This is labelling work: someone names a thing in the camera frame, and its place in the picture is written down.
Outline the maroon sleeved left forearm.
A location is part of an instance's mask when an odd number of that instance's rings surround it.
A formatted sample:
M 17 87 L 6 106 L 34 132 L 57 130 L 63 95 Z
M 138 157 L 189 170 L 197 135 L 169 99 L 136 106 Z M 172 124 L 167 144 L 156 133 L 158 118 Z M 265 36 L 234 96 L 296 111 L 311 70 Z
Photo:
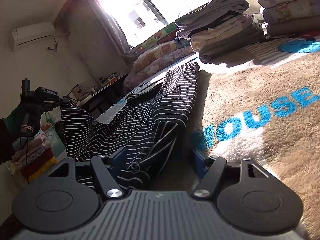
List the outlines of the maroon sleeved left forearm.
M 0 158 L 1 164 L 9 161 L 15 154 L 12 144 L 20 135 L 20 125 L 13 117 L 1 119 L 1 144 Z

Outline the left gloved hand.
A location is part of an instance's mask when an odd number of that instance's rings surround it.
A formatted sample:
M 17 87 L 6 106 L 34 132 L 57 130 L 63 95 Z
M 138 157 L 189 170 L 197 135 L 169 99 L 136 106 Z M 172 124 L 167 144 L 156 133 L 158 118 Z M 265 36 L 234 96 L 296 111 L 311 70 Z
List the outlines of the left gloved hand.
M 29 132 L 30 137 L 34 137 L 40 130 L 42 111 L 38 105 L 19 104 L 6 118 L 4 122 L 8 129 L 11 142 L 14 142 L 21 135 L 22 125 L 27 125 L 33 129 Z

